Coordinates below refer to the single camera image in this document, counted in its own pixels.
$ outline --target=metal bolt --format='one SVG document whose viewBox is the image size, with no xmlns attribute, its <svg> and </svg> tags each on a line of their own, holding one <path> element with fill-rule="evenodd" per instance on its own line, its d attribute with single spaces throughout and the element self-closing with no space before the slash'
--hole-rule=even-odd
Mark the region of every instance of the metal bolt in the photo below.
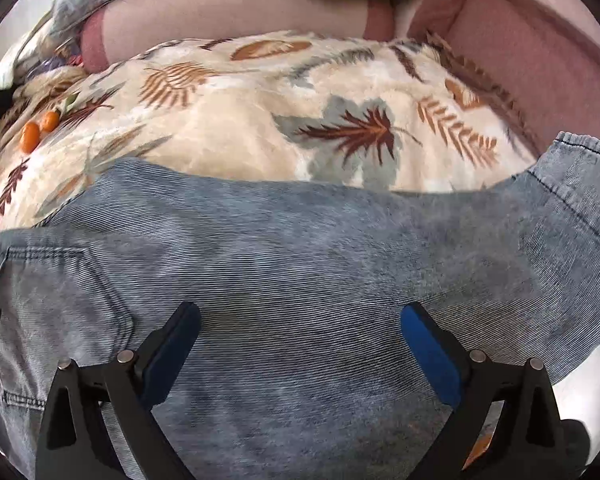
<svg viewBox="0 0 600 480">
<path fill-rule="evenodd" d="M 71 359 L 60 359 L 58 361 L 58 369 L 66 370 L 69 366 L 71 366 Z"/>
<path fill-rule="evenodd" d="M 125 364 L 131 361 L 134 358 L 133 350 L 121 350 L 118 352 L 118 362 L 120 364 Z"/>
<path fill-rule="evenodd" d="M 542 370 L 544 368 L 544 364 L 542 363 L 542 361 L 535 357 L 529 359 L 529 364 L 534 370 Z"/>
<path fill-rule="evenodd" d="M 469 357 L 474 363 L 483 363 L 487 360 L 487 354 L 482 350 L 471 350 L 469 352 Z"/>
</svg>

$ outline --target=bedspread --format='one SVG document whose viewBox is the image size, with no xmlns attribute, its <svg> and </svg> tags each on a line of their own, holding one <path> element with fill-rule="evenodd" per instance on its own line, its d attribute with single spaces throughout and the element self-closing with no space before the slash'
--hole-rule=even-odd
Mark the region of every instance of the bedspread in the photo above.
<svg viewBox="0 0 600 480">
<path fill-rule="evenodd" d="M 535 161 L 435 49 L 409 41 L 171 41 L 75 83 L 44 76 L 0 132 L 0 230 L 36 224 L 124 156 L 232 180 L 429 192 L 489 187 Z M 58 106 L 60 125 L 24 155 L 23 124 Z"/>
</svg>

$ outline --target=gray denim jeans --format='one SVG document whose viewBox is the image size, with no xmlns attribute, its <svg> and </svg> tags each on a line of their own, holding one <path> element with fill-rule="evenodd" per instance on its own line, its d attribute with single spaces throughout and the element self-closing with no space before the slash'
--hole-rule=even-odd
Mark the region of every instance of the gray denim jeans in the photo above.
<svg viewBox="0 0 600 480">
<path fill-rule="evenodd" d="M 203 329 L 154 415 L 198 478 L 402 479 L 448 415 L 400 335 L 414 299 L 465 347 L 572 371 L 600 344 L 600 140 L 560 134 L 529 171 L 444 195 L 122 160 L 0 234 L 0 448 L 33 478 L 58 359 L 106 362 L 191 300 Z"/>
</svg>

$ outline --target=brown blanket trim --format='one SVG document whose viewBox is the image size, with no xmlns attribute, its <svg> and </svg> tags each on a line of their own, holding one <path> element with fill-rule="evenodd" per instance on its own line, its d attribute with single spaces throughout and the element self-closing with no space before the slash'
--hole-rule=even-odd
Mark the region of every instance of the brown blanket trim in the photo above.
<svg viewBox="0 0 600 480">
<path fill-rule="evenodd" d="M 538 138 L 526 124 L 525 114 L 512 95 L 471 59 L 454 54 L 451 46 L 435 32 L 427 33 L 427 43 L 440 54 L 440 64 L 473 90 L 523 140 L 531 152 L 540 157 L 542 150 Z"/>
</svg>

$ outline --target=orange object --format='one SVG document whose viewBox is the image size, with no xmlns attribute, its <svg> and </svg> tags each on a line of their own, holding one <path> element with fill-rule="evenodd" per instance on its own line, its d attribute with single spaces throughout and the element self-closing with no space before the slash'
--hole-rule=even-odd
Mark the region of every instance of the orange object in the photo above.
<svg viewBox="0 0 600 480">
<path fill-rule="evenodd" d="M 42 116 L 40 129 L 43 132 L 52 132 L 60 124 L 60 114 L 56 111 L 47 112 Z"/>
<path fill-rule="evenodd" d="M 36 123 L 27 123 L 20 136 L 20 149 L 24 153 L 31 153 L 40 143 L 40 128 Z"/>
</svg>

